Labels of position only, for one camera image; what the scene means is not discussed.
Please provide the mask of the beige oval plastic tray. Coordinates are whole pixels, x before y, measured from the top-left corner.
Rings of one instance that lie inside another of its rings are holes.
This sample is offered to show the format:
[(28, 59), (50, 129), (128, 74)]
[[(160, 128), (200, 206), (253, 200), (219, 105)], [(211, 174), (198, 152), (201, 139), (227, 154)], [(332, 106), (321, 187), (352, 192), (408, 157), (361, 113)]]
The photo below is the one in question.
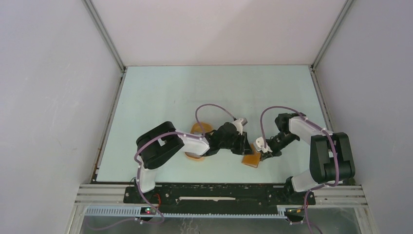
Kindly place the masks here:
[[(191, 129), (190, 133), (191, 134), (201, 134), (203, 132), (202, 127), (203, 127), (205, 132), (210, 132), (210, 131), (213, 130), (213, 127), (209, 123), (201, 122), (200, 124), (195, 123), (192, 126), (192, 129)], [(204, 160), (203, 157), (195, 155), (193, 153), (185, 152), (185, 155), (188, 159), (191, 159), (191, 160), (194, 160), (194, 161), (203, 161)]]

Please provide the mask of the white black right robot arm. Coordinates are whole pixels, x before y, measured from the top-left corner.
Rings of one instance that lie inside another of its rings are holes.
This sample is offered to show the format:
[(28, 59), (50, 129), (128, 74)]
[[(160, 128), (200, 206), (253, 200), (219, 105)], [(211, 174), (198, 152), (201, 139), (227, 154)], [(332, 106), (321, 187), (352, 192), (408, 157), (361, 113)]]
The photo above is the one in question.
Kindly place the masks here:
[(293, 141), (303, 140), (310, 147), (308, 170), (286, 179), (283, 197), (295, 204), (303, 197), (303, 192), (321, 185), (336, 186), (355, 176), (349, 137), (346, 133), (325, 130), (308, 120), (302, 113), (282, 113), (275, 119), (279, 130), (269, 139), (260, 137), (254, 147), (263, 161), (280, 156), (282, 150)]

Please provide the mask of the orange leather card holder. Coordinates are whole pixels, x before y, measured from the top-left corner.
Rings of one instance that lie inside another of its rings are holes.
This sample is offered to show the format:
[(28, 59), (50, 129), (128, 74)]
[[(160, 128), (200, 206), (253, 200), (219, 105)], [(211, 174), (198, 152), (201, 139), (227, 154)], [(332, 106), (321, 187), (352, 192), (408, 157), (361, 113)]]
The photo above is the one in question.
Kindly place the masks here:
[(255, 152), (254, 154), (244, 155), (242, 159), (242, 164), (252, 167), (252, 168), (258, 168), (260, 161), (261, 161), (261, 153)]

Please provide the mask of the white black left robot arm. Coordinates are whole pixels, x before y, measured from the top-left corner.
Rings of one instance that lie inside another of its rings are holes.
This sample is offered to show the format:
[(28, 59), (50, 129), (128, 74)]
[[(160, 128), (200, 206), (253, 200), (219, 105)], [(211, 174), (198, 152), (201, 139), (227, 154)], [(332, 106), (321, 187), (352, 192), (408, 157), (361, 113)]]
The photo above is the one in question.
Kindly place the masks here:
[(138, 171), (135, 197), (142, 203), (152, 201), (158, 168), (177, 152), (199, 157), (215, 155), (221, 149), (230, 150), (235, 155), (252, 154), (247, 133), (243, 131), (246, 124), (246, 119), (238, 118), (224, 123), (217, 130), (190, 134), (176, 130), (172, 122), (166, 121), (146, 132), (136, 140), (134, 160), (138, 163)]

